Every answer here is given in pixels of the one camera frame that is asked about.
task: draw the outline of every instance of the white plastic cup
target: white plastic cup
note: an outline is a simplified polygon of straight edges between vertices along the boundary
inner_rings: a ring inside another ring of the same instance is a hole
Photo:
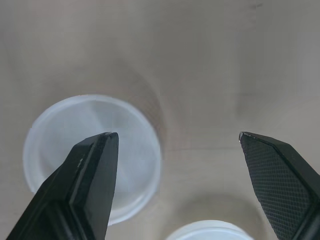
[[[204,220],[179,228],[166,240],[253,240],[253,238],[229,222]]]
[[[80,95],[45,110],[32,124],[23,148],[23,168],[33,193],[85,138],[119,135],[115,193],[108,225],[138,213],[157,190],[161,146],[145,116],[132,105],[104,95]]]

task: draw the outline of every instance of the cup rim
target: cup rim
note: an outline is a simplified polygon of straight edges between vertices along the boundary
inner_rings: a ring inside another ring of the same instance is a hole
[[[105,102],[108,104],[114,104],[128,110],[139,121],[141,121],[141,123],[145,126],[146,131],[150,132],[151,136],[154,136],[152,137],[153,138],[152,147],[155,149],[156,158],[155,158],[155,170],[154,170],[152,179],[149,185],[147,186],[146,190],[144,191],[144,194],[141,197],[139,197],[139,199],[120,209],[111,210],[110,218],[108,222],[108,226],[111,226],[113,224],[117,224],[127,219],[130,219],[131,217],[136,215],[138,212],[140,212],[148,204],[148,202],[151,200],[151,198],[154,196],[154,194],[157,191],[158,185],[160,183],[161,173],[162,173],[162,149],[161,149],[158,135],[154,127],[151,125],[148,119],[142,114],[142,112],[138,110],[136,107],[134,107],[133,105],[131,105],[130,103],[114,97],[106,96],[106,95],[88,94],[88,95],[72,96],[53,104],[52,106],[47,108],[42,114],[40,114],[40,116],[33,122],[32,127],[29,129],[27,133],[27,136],[25,138],[24,145],[23,145],[23,154],[22,154],[23,171],[24,171],[24,176],[25,176],[27,185],[29,186],[30,190],[33,193],[36,193],[37,186],[39,185],[39,182],[41,180],[38,180],[38,184],[36,183],[36,180],[35,180],[36,177],[34,176],[35,175],[34,173],[37,171],[37,169],[35,169],[34,165],[31,164],[32,161],[33,163],[36,164],[36,160],[32,160],[30,158],[30,155],[33,152],[33,149],[37,145],[34,139],[37,139],[36,137],[39,134],[40,130],[43,129],[45,123],[47,123],[51,117],[53,117],[60,111],[67,109],[73,105],[89,102],[89,101],[98,101],[98,102]]]
[[[192,222],[177,229],[166,240],[186,240],[195,237],[198,234],[215,234],[216,232],[238,237],[239,240],[253,240],[253,238],[240,227],[220,220],[202,220]]]

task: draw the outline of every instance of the translucent plastic cup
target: translucent plastic cup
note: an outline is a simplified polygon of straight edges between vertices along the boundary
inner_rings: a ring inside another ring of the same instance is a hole
[[[179,228],[166,240],[253,240],[253,238],[229,222],[204,220]]]
[[[33,193],[85,138],[103,133],[119,135],[118,168],[108,225],[131,218],[157,190],[162,154],[157,134],[135,107],[104,95],[62,100],[32,124],[23,149],[23,168]]]

